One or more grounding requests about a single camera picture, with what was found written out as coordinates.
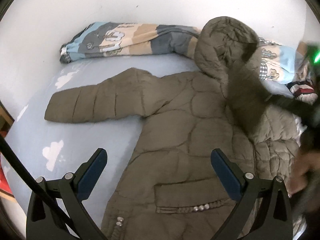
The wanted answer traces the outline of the person's right hand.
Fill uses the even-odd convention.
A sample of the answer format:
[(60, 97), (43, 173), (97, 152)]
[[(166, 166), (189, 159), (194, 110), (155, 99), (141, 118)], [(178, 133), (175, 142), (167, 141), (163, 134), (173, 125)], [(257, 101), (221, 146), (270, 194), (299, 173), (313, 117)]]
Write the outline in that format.
[(319, 152), (311, 151), (304, 153), (299, 151), (292, 165), (291, 177), (289, 179), (288, 193), (293, 195), (304, 188), (308, 184), (306, 173), (319, 170)]

